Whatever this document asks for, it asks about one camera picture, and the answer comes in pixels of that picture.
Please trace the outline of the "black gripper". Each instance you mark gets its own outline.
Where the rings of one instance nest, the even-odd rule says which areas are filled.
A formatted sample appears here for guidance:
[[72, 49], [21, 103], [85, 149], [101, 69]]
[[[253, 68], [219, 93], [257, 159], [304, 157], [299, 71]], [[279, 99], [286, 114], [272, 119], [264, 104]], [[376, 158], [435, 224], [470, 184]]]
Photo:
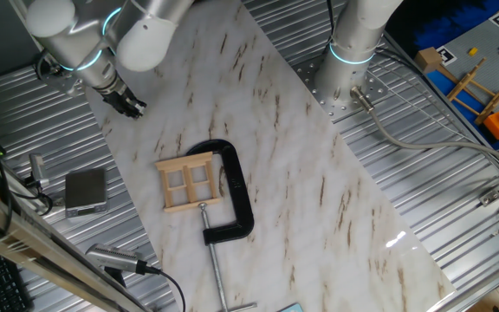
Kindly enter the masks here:
[[138, 101], [133, 92], [126, 88], [122, 93], [106, 90], [101, 94], [104, 101], [126, 117], [137, 120], [146, 110], [146, 104]]

